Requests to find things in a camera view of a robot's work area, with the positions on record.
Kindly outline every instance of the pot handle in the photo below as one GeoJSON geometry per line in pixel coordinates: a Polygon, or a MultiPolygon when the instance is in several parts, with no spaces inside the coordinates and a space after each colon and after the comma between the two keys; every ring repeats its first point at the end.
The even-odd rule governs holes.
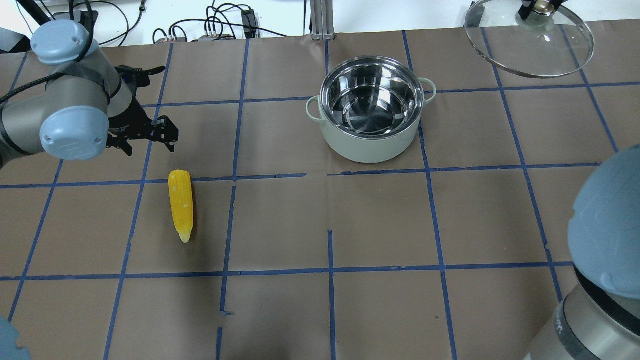
{"type": "Polygon", "coordinates": [[[433,81],[425,78],[418,78],[418,80],[420,80],[420,82],[423,84],[428,84],[433,89],[433,94],[431,95],[431,97],[429,99],[425,99],[424,102],[422,103],[422,105],[427,105],[431,101],[433,101],[434,97],[436,97],[438,90],[436,90],[436,85],[433,83],[433,81]]]}
{"type": "Polygon", "coordinates": [[[315,122],[318,122],[318,123],[323,123],[323,122],[324,122],[324,119],[317,118],[317,117],[315,117],[315,116],[311,115],[311,113],[309,112],[309,105],[310,105],[312,102],[314,102],[314,101],[315,101],[315,102],[318,102],[319,100],[320,100],[320,95],[316,95],[316,96],[312,97],[311,99],[307,100],[307,105],[305,106],[305,110],[307,111],[307,116],[308,116],[311,120],[313,120],[313,121],[315,121],[315,122]]]}

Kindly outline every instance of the yellow corn cob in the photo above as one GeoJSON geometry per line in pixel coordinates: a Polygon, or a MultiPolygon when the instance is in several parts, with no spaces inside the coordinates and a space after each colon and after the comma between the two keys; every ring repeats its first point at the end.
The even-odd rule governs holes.
{"type": "Polygon", "coordinates": [[[173,224],[183,243],[189,242],[193,229],[193,194],[191,176],[184,170],[174,170],[169,174],[169,201],[173,224]]]}

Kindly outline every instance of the glass lid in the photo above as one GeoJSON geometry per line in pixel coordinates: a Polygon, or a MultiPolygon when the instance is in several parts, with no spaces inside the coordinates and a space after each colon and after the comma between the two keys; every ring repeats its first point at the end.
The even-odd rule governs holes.
{"type": "Polygon", "coordinates": [[[559,3],[480,0],[467,12],[465,29],[483,58],[510,73],[541,79],[568,75],[591,60],[593,34],[559,3]]]}

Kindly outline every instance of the grid square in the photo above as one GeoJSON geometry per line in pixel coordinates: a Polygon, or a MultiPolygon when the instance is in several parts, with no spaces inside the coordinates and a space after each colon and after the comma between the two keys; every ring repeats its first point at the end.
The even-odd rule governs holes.
{"type": "Polygon", "coordinates": [[[221,283],[213,277],[125,280],[109,358],[215,358],[221,283]]]}
{"type": "Polygon", "coordinates": [[[33,359],[102,359],[118,280],[27,281],[12,324],[33,359]]]}
{"type": "Polygon", "coordinates": [[[437,265],[424,174],[328,180],[336,267],[437,265]]]}
{"type": "Polygon", "coordinates": [[[9,92],[15,76],[18,74],[20,64],[25,54],[2,54],[0,55],[0,94],[4,95],[9,92]]]}
{"type": "Polygon", "coordinates": [[[22,275],[50,190],[0,190],[0,276],[22,275]]]}
{"type": "Polygon", "coordinates": [[[191,177],[232,176],[238,116],[237,104],[170,106],[160,108],[180,130],[175,152],[154,143],[147,179],[166,179],[175,169],[191,177]]]}
{"type": "Polygon", "coordinates": [[[458,359],[521,359],[558,305],[548,268],[447,271],[458,359]]]}
{"type": "Polygon", "coordinates": [[[231,186],[230,181],[193,183],[194,229],[185,244],[173,226],[167,184],[146,184],[127,272],[222,271],[231,186]]]}
{"type": "Polygon", "coordinates": [[[578,277],[573,266],[557,266],[556,276],[560,285],[562,296],[566,297],[578,285],[578,277]]]}
{"type": "Polygon", "coordinates": [[[337,34],[335,40],[329,42],[329,71],[346,60],[364,55],[386,56],[409,66],[400,31],[343,33],[337,34]]]}
{"type": "Polygon", "coordinates": [[[521,170],[431,175],[447,264],[546,262],[521,170]]]}
{"type": "Polygon", "coordinates": [[[640,22],[637,20],[595,21],[589,23],[596,51],[584,73],[590,83],[640,81],[640,22]]]}
{"type": "Polygon", "coordinates": [[[594,88],[602,115],[619,150],[640,143],[640,86],[594,88]]]}
{"type": "MultiPolygon", "coordinates": [[[[28,51],[27,54],[27,60],[24,62],[24,66],[22,67],[22,71],[18,77],[18,82],[15,84],[15,88],[19,88],[22,85],[49,75],[50,68],[41,63],[40,60],[38,60],[38,56],[33,51],[28,51]]],[[[33,88],[25,90],[12,97],[9,102],[30,99],[32,97],[42,95],[44,94],[44,88],[44,84],[34,86],[33,88]]]]}
{"type": "Polygon", "coordinates": [[[229,270],[326,268],[326,178],[238,182],[229,270]]]}
{"type": "Polygon", "coordinates": [[[469,44],[463,28],[412,30],[406,38],[413,71],[438,90],[498,87],[492,66],[469,44]]]}
{"type": "Polygon", "coordinates": [[[245,41],[174,44],[163,103],[238,100],[245,41]]]}
{"type": "Polygon", "coordinates": [[[319,125],[305,114],[305,101],[244,105],[238,175],[324,172],[328,151],[319,125]]]}
{"type": "Polygon", "coordinates": [[[251,39],[244,98],[320,94],[324,63],[324,42],[314,41],[310,35],[251,39]]]}
{"type": "Polygon", "coordinates": [[[19,281],[0,281],[0,317],[8,318],[19,281]]]}
{"type": "Polygon", "coordinates": [[[335,274],[337,359],[451,359],[440,272],[335,274]]]}
{"type": "MultiPolygon", "coordinates": [[[[145,109],[153,119],[156,109],[145,109]]],[[[85,181],[126,181],[140,180],[147,159],[149,141],[129,141],[133,155],[127,156],[122,150],[112,147],[105,149],[97,158],[88,161],[65,161],[60,170],[59,183],[79,183],[85,181]]]]}
{"type": "Polygon", "coordinates": [[[0,170],[1,185],[51,184],[60,159],[45,153],[27,156],[4,164],[0,170]]]}
{"type": "MultiPolygon", "coordinates": [[[[143,70],[165,66],[169,56],[169,47],[162,45],[105,47],[102,51],[114,66],[126,65],[143,70]]],[[[138,89],[136,98],[140,104],[157,104],[163,76],[164,73],[151,76],[151,85],[138,89]]]]}
{"type": "Polygon", "coordinates": [[[328,274],[228,280],[222,359],[329,359],[328,274]]]}
{"type": "Polygon", "coordinates": [[[432,168],[520,164],[499,92],[438,94],[422,131],[432,168]]]}
{"type": "Polygon", "coordinates": [[[138,185],[57,188],[29,275],[119,274],[138,185]]]}
{"type": "Polygon", "coordinates": [[[529,169],[538,209],[554,261],[571,261],[567,228],[573,202],[596,167],[529,169]]]}
{"type": "Polygon", "coordinates": [[[527,164],[595,163],[613,155],[586,89],[509,91],[506,97],[527,164]]]}

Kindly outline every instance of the pot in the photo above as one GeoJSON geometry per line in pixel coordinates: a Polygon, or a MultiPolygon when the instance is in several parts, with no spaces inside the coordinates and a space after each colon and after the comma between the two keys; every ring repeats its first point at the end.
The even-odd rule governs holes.
{"type": "Polygon", "coordinates": [[[360,56],[345,61],[324,79],[320,95],[307,101],[307,115],[321,125],[327,144],[359,163],[381,163],[400,155],[418,131],[436,86],[417,78],[396,60],[360,56]],[[431,87],[424,98],[422,84],[431,87]],[[320,118],[309,112],[318,103],[320,118]]]}

